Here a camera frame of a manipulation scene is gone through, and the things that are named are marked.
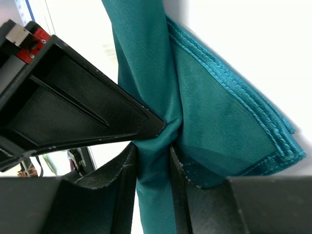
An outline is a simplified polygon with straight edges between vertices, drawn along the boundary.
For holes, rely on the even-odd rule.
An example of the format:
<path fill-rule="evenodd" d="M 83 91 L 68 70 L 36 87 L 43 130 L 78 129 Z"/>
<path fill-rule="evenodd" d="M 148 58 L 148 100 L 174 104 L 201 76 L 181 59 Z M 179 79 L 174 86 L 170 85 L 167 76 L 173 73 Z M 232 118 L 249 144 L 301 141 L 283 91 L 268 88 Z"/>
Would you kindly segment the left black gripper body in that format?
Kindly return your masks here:
<path fill-rule="evenodd" d="M 27 67 L 43 74 L 53 66 L 53 37 L 34 21 L 22 26 L 9 19 L 0 27 L 0 91 Z"/>

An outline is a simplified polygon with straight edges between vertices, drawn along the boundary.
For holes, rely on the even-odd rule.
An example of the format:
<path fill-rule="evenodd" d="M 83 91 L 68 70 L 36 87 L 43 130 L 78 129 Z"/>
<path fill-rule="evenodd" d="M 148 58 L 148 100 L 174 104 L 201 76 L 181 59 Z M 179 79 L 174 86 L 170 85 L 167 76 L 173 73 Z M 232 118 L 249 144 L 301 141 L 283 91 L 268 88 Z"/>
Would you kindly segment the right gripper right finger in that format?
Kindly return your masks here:
<path fill-rule="evenodd" d="M 310 176 L 217 177 L 170 148 L 170 177 L 179 234 L 309 234 Z"/>

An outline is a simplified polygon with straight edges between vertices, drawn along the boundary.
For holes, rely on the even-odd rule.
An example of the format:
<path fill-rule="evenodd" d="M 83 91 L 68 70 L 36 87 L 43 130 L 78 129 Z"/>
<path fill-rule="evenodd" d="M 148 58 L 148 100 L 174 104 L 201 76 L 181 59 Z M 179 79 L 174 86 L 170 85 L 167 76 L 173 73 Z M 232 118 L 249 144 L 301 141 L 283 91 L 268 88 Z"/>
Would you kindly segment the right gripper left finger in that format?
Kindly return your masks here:
<path fill-rule="evenodd" d="M 65 177 L 2 177 L 3 234 L 129 234 L 132 227 L 137 149 L 73 180 Z"/>

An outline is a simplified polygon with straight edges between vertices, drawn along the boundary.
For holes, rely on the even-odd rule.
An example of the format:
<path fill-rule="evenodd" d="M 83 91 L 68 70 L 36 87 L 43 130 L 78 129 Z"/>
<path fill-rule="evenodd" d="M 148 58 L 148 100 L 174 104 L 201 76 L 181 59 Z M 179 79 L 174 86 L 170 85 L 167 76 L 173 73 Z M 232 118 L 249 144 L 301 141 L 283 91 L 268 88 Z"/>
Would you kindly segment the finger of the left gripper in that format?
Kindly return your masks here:
<path fill-rule="evenodd" d="M 52 36 L 26 64 L 0 46 L 0 168 L 91 145 L 151 139 L 165 127 L 61 39 Z"/>

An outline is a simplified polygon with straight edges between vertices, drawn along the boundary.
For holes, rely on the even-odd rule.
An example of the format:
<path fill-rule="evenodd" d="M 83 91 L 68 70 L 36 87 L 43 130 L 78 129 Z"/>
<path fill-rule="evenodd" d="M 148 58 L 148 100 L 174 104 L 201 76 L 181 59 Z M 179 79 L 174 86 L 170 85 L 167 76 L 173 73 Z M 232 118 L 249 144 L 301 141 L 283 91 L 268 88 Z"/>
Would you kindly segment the teal cloth napkin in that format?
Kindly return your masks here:
<path fill-rule="evenodd" d="M 227 176 L 266 176 L 301 161 L 293 126 L 216 54 L 165 14 L 160 0 L 105 0 L 118 83 L 166 122 L 136 141 L 136 190 L 146 234 L 174 234 L 170 145 L 208 169 L 204 186 Z"/>

